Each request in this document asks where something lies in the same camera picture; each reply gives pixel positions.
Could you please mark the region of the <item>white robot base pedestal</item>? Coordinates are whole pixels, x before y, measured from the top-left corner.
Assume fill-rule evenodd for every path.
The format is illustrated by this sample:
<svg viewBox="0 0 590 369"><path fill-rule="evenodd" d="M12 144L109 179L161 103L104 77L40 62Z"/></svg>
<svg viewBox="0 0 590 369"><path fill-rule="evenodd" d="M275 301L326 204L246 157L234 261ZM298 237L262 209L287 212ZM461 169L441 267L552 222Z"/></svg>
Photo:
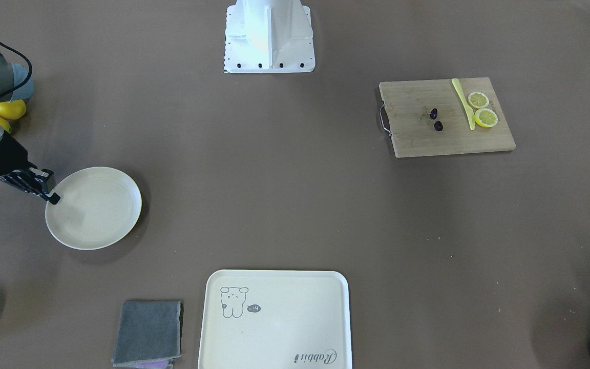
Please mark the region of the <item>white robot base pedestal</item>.
<svg viewBox="0 0 590 369"><path fill-rule="evenodd" d="M316 66L311 10L300 1L236 1L226 9L225 73L307 73Z"/></svg>

